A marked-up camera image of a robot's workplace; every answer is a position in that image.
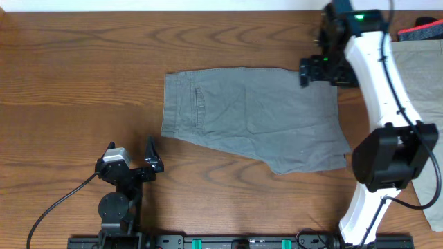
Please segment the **grey shorts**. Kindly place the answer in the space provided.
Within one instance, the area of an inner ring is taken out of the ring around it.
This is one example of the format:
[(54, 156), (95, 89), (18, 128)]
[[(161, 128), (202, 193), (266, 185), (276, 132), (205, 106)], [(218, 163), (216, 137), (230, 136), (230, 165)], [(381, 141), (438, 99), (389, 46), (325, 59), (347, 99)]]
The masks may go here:
[(281, 68), (167, 74), (161, 135), (266, 163), (275, 174), (346, 167), (334, 87)]

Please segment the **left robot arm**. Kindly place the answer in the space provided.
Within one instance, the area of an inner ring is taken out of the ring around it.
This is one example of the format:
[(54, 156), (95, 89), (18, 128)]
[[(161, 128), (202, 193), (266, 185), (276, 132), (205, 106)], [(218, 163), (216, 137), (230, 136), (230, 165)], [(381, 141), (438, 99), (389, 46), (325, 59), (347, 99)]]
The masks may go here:
[(113, 185), (116, 190), (106, 194), (98, 204), (101, 218), (99, 248), (154, 248), (152, 236), (141, 231), (141, 204), (143, 184), (156, 180), (164, 171), (164, 164), (149, 136), (145, 148), (144, 167), (131, 168), (131, 158), (123, 147), (109, 143), (97, 160), (95, 173), (99, 179)]

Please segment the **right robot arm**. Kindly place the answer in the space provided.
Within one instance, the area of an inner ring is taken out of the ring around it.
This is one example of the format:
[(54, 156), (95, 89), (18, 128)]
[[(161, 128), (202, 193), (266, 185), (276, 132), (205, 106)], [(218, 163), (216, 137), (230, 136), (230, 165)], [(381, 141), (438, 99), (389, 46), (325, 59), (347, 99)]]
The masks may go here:
[(349, 0), (332, 0), (322, 11), (322, 53), (300, 61), (300, 84), (315, 81), (356, 87), (362, 92), (370, 133), (352, 152), (357, 184), (335, 235), (296, 236), (301, 248), (412, 248), (409, 236), (378, 236), (391, 203), (435, 162), (439, 138), (433, 123), (415, 110), (392, 56), (392, 19), (379, 10), (355, 10)]

